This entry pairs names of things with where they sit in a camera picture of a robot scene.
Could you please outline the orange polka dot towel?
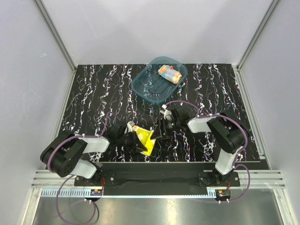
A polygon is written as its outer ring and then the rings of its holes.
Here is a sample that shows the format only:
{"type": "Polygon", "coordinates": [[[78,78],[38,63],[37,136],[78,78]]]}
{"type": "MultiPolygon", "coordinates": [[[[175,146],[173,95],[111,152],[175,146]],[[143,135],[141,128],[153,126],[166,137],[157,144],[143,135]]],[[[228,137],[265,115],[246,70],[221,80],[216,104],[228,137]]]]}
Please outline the orange polka dot towel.
{"type": "Polygon", "coordinates": [[[182,78],[182,74],[179,71],[175,70],[173,68],[173,66],[169,66],[169,65],[163,65],[158,70],[158,73],[164,79],[166,79],[174,84],[178,84],[182,78]]]}

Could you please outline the yellow patterned towel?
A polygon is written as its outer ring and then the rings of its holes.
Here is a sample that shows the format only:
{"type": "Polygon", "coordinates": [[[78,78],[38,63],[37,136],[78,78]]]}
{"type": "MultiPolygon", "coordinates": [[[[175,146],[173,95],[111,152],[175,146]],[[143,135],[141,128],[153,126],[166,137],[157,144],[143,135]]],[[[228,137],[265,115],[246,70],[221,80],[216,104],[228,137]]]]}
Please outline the yellow patterned towel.
{"type": "Polygon", "coordinates": [[[156,139],[151,139],[151,137],[154,133],[154,130],[146,130],[137,125],[133,125],[132,128],[133,128],[133,131],[136,132],[137,137],[139,138],[140,142],[146,148],[146,150],[142,151],[142,154],[149,157],[153,151],[153,148],[154,148],[154,145],[156,142],[156,139]]]}

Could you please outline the teal plastic basin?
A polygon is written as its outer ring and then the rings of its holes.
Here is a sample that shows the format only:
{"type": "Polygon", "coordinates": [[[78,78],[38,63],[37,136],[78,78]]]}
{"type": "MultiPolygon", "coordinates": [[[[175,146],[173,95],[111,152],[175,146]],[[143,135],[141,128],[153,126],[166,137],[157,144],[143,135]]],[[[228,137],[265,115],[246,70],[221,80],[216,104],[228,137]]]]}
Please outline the teal plastic basin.
{"type": "Polygon", "coordinates": [[[161,56],[151,61],[131,82],[132,91],[142,99],[158,105],[167,100],[188,75],[188,69],[180,62],[161,56]],[[174,84],[159,75],[163,65],[173,66],[182,74],[178,84],[174,84]]]}

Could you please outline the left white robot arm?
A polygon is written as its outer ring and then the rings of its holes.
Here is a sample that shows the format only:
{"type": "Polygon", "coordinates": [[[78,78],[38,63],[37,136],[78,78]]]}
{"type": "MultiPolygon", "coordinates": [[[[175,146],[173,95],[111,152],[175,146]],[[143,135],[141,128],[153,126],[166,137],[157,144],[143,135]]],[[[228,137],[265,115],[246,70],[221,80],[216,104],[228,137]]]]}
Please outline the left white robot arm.
{"type": "Polygon", "coordinates": [[[96,136],[63,131],[41,153],[40,160],[49,171],[62,178],[75,175],[95,186],[101,181],[101,166],[83,160],[82,155],[91,152],[104,153],[114,145],[121,146],[130,153],[147,152],[145,141],[137,130],[132,121],[117,121],[96,136]]]}

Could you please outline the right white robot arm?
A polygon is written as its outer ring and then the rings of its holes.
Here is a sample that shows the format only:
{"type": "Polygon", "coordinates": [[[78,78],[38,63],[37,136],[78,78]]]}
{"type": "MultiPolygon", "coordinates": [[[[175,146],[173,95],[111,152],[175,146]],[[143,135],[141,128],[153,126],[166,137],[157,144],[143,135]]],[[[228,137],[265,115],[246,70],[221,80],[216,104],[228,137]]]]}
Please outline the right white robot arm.
{"type": "Polygon", "coordinates": [[[213,173],[214,183],[223,186],[229,179],[229,173],[233,171],[237,155],[248,144],[249,130],[238,119],[232,110],[224,110],[219,114],[190,116],[182,110],[161,110],[161,116],[151,135],[152,140],[164,140],[171,137],[175,130],[183,132],[212,133],[221,150],[215,164],[213,173]]]}

